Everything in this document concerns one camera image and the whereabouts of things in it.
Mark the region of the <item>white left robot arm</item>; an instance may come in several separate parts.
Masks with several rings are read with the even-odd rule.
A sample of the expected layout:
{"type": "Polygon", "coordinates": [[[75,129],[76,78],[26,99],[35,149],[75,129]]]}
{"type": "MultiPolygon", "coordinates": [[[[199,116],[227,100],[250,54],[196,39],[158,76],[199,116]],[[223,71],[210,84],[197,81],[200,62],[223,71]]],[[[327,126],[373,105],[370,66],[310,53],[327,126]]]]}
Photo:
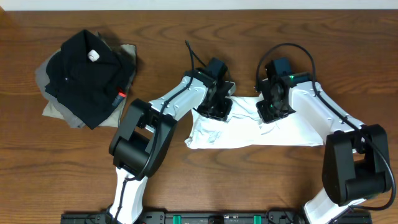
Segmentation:
{"type": "Polygon", "coordinates": [[[147,180],[163,163],[178,121],[192,109],[226,120],[235,90],[235,82],[222,75],[190,70],[164,96],[150,102],[135,99],[129,105],[109,146],[118,180],[111,223],[134,223],[141,215],[147,180]]]}

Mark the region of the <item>white robot print t-shirt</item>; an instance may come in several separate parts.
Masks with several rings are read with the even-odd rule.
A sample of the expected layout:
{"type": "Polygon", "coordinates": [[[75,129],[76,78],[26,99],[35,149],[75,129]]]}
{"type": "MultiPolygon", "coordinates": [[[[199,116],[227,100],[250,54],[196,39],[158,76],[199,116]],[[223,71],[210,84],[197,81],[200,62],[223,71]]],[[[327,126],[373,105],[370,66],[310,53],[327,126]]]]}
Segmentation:
{"type": "Polygon", "coordinates": [[[259,117],[257,97],[230,96],[232,108],[226,121],[206,118],[192,111],[193,125],[185,144],[190,149],[236,149],[250,145],[321,146],[323,139],[300,115],[266,124],[259,117]]]}

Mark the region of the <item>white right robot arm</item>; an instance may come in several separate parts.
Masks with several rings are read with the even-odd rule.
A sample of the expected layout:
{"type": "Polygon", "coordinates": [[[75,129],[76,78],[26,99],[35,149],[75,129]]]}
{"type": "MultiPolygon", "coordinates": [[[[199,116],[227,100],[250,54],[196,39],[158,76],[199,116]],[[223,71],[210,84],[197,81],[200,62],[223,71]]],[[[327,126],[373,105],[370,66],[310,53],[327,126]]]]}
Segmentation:
{"type": "Polygon", "coordinates": [[[300,115],[323,139],[321,191],[303,207],[306,223],[352,222],[363,202],[396,195],[389,164],[387,134],[380,125],[365,125],[338,106],[308,73],[269,75],[256,83],[264,99],[257,103],[263,122],[300,115]]]}

